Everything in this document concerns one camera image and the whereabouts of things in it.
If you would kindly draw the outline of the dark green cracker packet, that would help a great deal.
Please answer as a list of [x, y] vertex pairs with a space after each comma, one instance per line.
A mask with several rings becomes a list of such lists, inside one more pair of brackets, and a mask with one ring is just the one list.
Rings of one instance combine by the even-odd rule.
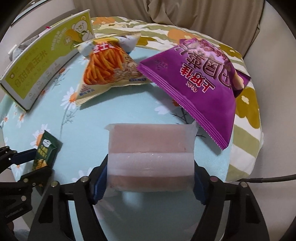
[[48, 131], [44, 131], [39, 138], [36, 156], [33, 161], [32, 171], [48, 166], [53, 168], [56, 156], [62, 147], [62, 142]]

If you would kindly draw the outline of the orange stick snack bag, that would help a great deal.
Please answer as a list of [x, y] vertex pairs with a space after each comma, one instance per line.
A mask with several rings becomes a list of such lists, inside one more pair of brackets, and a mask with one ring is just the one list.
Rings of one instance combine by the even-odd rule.
[[88, 64], [77, 90], [77, 106], [114, 87], [149, 83], [130, 56], [140, 37], [140, 32], [124, 32], [122, 35], [96, 38], [78, 45], [79, 53], [88, 58]]

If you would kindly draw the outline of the light blue daisy tablecloth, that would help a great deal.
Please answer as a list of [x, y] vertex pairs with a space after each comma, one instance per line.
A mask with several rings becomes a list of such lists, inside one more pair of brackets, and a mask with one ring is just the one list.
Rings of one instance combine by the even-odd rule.
[[[77, 106], [70, 97], [78, 90], [86, 64], [82, 55], [75, 55], [28, 112], [10, 97], [3, 98], [1, 129], [11, 148], [35, 148], [38, 136], [50, 132], [62, 142], [53, 166], [54, 178], [65, 184], [101, 164], [110, 140], [147, 157], [148, 141], [161, 145], [179, 141], [177, 128], [189, 127], [196, 135], [195, 161], [210, 175], [225, 180], [230, 149], [218, 147], [205, 126], [195, 123], [155, 84], [114, 87]], [[108, 240], [190, 240], [204, 206], [191, 187], [144, 192], [114, 186], [107, 188], [94, 209]]]

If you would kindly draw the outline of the green cardboard snack box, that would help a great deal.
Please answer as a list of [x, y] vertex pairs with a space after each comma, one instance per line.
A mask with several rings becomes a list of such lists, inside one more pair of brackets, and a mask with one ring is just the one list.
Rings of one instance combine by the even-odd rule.
[[23, 110], [33, 106], [51, 78], [94, 38], [90, 10], [71, 15], [46, 30], [8, 66], [1, 87]]

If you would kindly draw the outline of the beige curtain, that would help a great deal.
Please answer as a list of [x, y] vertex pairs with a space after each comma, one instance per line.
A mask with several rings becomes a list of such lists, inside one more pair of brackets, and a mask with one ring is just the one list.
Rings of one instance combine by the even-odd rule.
[[245, 55], [259, 33], [264, 1], [74, 1], [92, 17], [122, 16], [206, 34]]

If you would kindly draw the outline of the translucent pink wafer pack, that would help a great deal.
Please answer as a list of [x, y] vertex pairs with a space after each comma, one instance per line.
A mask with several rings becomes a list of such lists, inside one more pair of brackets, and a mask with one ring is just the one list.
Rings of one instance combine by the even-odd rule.
[[131, 192], [193, 188], [196, 123], [113, 123], [106, 129], [109, 188]]

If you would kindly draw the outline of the purple potato chip bag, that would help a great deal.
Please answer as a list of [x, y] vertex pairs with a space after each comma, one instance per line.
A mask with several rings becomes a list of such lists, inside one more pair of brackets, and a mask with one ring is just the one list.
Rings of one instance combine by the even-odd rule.
[[138, 70], [163, 89], [224, 150], [234, 125], [235, 98], [250, 77], [204, 39], [181, 39], [166, 51], [140, 61]]

